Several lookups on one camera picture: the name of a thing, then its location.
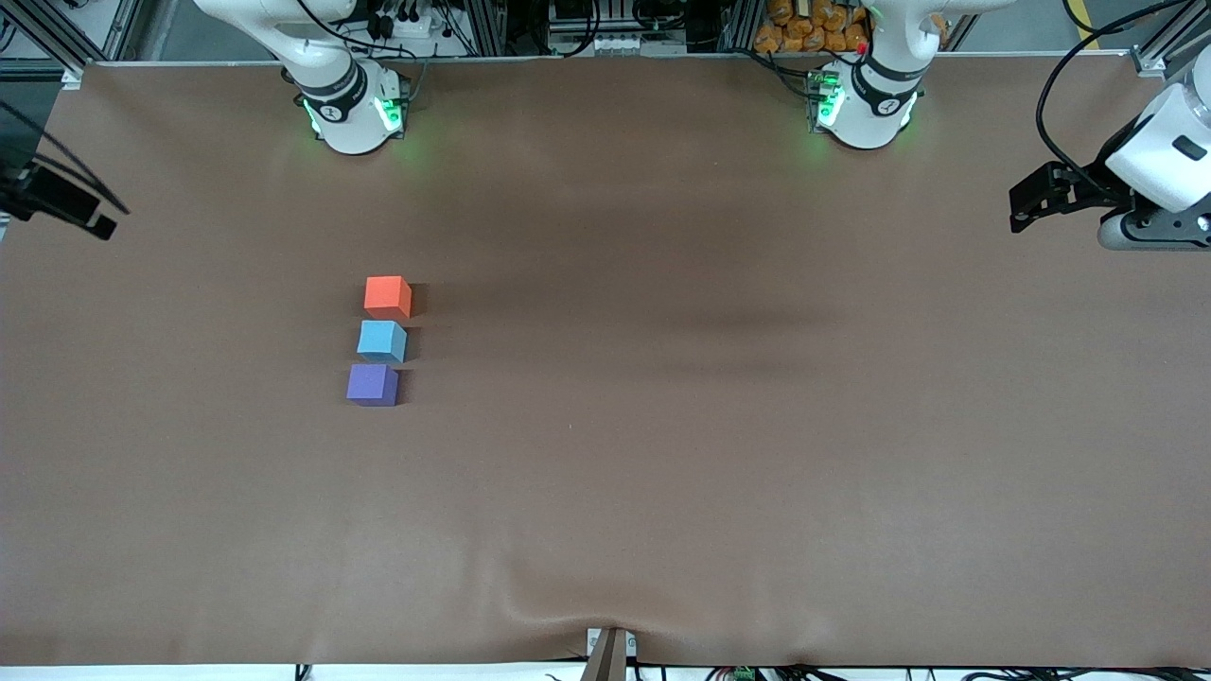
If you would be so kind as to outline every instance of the table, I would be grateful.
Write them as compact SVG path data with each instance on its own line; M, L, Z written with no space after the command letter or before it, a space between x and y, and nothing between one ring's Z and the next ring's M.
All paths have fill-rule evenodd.
M343 158L269 68L91 68L133 213L0 259L0 660L1211 662L1211 261L1008 225L1050 58L805 132L745 59L440 64ZM1157 81L1085 57L1078 159ZM406 404L343 399L401 274Z

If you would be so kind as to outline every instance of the cube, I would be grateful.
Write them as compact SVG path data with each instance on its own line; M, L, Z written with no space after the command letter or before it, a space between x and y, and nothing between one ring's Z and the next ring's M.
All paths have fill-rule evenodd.
M400 373L386 365L354 365L349 368L345 397L363 407L394 407Z
M357 339L357 354L368 362L402 364L408 332L397 322L362 320L362 334Z
M412 287L402 276L367 277L365 305L374 319L403 321L412 316Z

